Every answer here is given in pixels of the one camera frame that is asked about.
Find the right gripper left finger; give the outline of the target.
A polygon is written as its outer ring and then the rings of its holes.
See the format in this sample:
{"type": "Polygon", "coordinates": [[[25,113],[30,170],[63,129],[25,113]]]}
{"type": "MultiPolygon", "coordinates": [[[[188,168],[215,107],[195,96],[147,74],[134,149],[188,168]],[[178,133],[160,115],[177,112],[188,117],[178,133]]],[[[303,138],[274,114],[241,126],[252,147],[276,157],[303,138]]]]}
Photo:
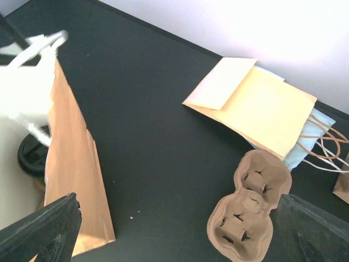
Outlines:
{"type": "Polygon", "coordinates": [[[1,261],[71,261],[82,215],[75,193],[1,230],[1,261]]]}

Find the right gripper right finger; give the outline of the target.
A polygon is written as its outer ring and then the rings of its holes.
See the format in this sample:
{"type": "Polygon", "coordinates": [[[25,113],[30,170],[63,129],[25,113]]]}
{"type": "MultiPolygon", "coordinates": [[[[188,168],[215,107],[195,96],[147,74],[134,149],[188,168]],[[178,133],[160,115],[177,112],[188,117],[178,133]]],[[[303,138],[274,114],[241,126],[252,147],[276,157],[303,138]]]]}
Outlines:
{"type": "Polygon", "coordinates": [[[267,261],[348,261],[348,205],[283,195],[272,213],[267,261]]]}

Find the black plastic cup lid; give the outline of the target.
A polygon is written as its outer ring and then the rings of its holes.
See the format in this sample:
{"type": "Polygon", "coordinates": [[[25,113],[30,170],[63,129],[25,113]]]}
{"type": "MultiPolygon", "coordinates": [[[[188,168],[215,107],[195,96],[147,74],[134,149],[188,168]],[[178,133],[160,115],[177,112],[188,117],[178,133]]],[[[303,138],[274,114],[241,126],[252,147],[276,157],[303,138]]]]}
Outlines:
{"type": "Polygon", "coordinates": [[[17,151],[17,160],[21,169],[31,177],[43,179],[48,150],[48,147],[41,144],[33,135],[28,134],[17,151]]]}

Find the orange paper bag white handles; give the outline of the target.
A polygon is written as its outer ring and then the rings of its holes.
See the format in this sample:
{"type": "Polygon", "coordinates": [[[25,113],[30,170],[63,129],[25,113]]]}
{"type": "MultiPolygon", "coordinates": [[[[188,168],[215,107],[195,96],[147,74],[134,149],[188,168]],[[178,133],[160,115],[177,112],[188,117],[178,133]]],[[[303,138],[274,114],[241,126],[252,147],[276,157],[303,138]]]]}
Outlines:
{"type": "Polygon", "coordinates": [[[113,242],[115,233],[96,144],[57,59],[67,37],[61,31],[31,37],[25,50],[1,48],[14,56],[1,66],[1,228],[76,193],[82,224],[73,255],[79,255],[113,242]],[[37,130],[47,124],[50,131],[39,140],[48,151],[44,193],[17,161],[28,124],[37,130]]]}

